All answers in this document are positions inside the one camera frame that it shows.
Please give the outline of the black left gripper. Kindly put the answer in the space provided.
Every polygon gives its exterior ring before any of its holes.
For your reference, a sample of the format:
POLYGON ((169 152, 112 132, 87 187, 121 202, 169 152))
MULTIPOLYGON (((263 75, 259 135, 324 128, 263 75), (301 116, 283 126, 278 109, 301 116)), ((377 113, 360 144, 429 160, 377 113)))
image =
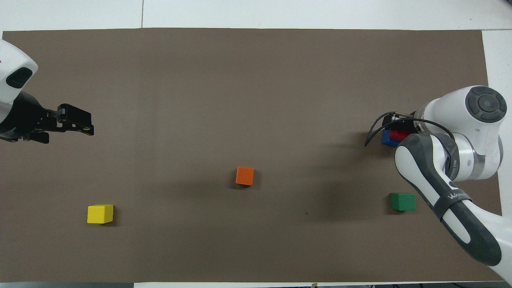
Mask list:
POLYGON ((73 131, 87 136, 94 135, 91 113, 70 104, 61 104, 57 110, 48 110, 35 97, 20 92, 0 124, 1 139, 22 139, 24 142, 49 144, 49 133, 37 130, 38 123, 47 116, 51 132, 73 131))

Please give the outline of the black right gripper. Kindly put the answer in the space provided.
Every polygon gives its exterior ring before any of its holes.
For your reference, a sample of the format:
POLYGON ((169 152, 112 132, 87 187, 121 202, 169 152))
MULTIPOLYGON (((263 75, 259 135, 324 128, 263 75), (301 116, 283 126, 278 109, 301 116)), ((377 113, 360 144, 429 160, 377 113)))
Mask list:
POLYGON ((417 132, 413 120, 402 120, 412 117, 411 114, 393 113, 385 116, 382 120, 382 126, 387 130, 397 130, 403 132, 417 132))

